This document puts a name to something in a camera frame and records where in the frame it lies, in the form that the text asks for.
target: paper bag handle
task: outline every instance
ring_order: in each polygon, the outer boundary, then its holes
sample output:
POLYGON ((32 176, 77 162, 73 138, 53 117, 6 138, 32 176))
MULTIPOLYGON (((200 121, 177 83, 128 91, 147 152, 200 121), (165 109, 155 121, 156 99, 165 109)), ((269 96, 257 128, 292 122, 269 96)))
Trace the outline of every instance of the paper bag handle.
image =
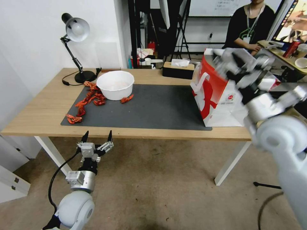
POLYGON ((206 72, 203 73, 203 75, 201 76, 201 78, 199 79, 198 84, 196 85, 195 82, 191 82, 190 86, 193 89, 194 92, 198 92, 201 90, 202 84, 204 83, 206 77, 210 77, 209 74, 207 74, 206 72))

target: whiteboard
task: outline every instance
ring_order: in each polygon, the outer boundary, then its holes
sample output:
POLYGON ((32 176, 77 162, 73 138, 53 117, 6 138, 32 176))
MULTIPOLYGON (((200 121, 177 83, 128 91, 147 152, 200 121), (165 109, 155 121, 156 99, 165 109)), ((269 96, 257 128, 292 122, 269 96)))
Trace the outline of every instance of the whiteboard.
MULTIPOLYGON (((189 16, 232 16, 238 8, 250 2, 251 0, 191 0, 189 16)), ((276 12, 281 0, 265 0, 264 2, 276 12)))

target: wooden table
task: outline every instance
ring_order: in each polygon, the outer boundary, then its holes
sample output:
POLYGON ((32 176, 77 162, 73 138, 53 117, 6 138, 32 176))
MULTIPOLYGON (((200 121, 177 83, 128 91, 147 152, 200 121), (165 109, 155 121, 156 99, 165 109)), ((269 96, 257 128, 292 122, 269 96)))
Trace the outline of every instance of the wooden table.
MULTIPOLYGON (((228 162, 217 175, 215 182, 220 185, 228 173, 238 162, 250 145, 250 135, 245 127, 214 127, 212 131, 197 130, 166 130, 139 129, 115 127, 86 127, 61 126, 65 114, 68 112, 83 86, 66 86, 62 84, 62 77, 75 72, 77 69, 62 69, 51 82, 16 116, 2 131, 3 135, 35 136, 52 160, 60 166, 64 159, 53 145, 50 136, 81 137, 89 130, 90 137, 107 137, 112 130, 114 138, 146 138, 146 139, 198 139, 198 140, 228 140, 242 141, 228 162)), ((133 74, 135 84, 154 85, 189 85, 190 80, 163 77, 161 70, 124 70, 133 74)), ((66 80, 74 82, 74 75, 66 80)), ((65 165, 62 172, 67 175, 70 167, 65 165)))
MULTIPOLYGON (((259 41, 258 42, 259 45, 261 45, 263 48, 267 47, 269 45, 269 41, 259 41)), ((290 69, 294 70, 296 69, 298 72, 300 72, 301 74, 305 74, 307 75, 307 68, 299 68, 297 67, 294 62, 297 60, 297 58, 295 57, 291 57, 291 58, 284 58, 282 55, 284 54, 283 50, 280 49, 269 49, 267 50, 270 53, 272 53, 275 57, 277 57, 278 59, 280 59, 283 63, 285 63, 290 69)))

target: black shirt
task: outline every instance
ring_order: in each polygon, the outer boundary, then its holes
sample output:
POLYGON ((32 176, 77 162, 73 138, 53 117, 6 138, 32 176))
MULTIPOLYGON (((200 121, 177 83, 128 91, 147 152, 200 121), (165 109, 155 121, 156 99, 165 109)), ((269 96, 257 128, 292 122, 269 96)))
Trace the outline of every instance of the black shirt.
MULTIPOLYGON (((249 27, 252 27, 256 18, 249 19, 249 27)), ((250 44, 256 44, 257 41, 267 39, 271 26, 275 20, 274 11, 269 7, 265 6, 263 12, 260 14, 257 24, 254 30, 250 33, 251 39, 250 44)), ((235 11, 230 19, 225 46, 223 48, 242 48, 234 43, 238 38, 243 40, 247 37, 247 15, 244 7, 241 7, 235 11)))

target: red and white paper bag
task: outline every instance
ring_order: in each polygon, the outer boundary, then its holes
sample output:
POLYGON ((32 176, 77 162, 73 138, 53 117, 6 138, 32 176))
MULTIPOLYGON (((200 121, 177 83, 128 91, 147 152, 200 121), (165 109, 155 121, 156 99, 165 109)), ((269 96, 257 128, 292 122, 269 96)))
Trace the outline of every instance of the red and white paper bag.
MULTIPOLYGON (((201 112, 201 117, 208 127, 244 126, 243 119, 248 111, 242 104, 242 95, 236 89, 234 81, 219 76, 203 56, 196 67, 194 82, 191 82, 193 95, 201 112)), ((268 74, 259 88, 269 90, 279 84, 272 74, 268 74)))

